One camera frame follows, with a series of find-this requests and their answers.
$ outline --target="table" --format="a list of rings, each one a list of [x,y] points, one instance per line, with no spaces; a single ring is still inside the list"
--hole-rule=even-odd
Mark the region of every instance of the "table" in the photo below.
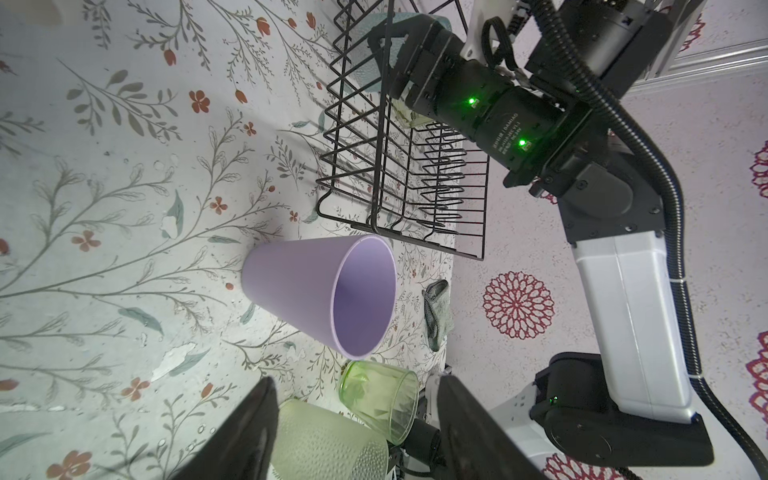
[[[331,4],[84,0],[53,27],[0,10],[0,476],[169,478],[263,376],[349,414],[345,359],[240,288],[259,243],[359,233],[313,209]],[[424,381],[445,349],[422,290],[452,256],[392,246],[372,359]]]

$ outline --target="dish rack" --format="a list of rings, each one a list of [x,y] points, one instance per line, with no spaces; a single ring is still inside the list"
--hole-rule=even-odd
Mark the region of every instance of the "dish rack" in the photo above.
[[[395,1],[337,3],[341,11],[333,21],[342,34],[333,41],[339,55],[330,68],[337,78],[327,86],[333,101],[325,110],[333,124],[323,134],[331,150],[319,156],[329,168],[318,172],[317,183],[325,192],[316,212],[357,230],[482,260],[488,155],[468,147],[465,138],[445,124],[409,126],[402,113],[397,118],[403,105],[393,104],[385,94],[366,91],[375,81],[361,86],[354,78],[356,67],[366,61],[356,64],[352,52],[366,42],[367,35],[353,40],[353,29],[367,15],[393,17]],[[400,4],[398,10],[419,12],[413,0]],[[466,33],[458,0],[448,0],[426,13],[458,15]],[[385,45],[389,43],[387,32]],[[386,91],[388,78],[380,75],[379,80],[380,91]],[[339,204],[334,206],[341,201],[366,205],[365,218],[344,216]]]

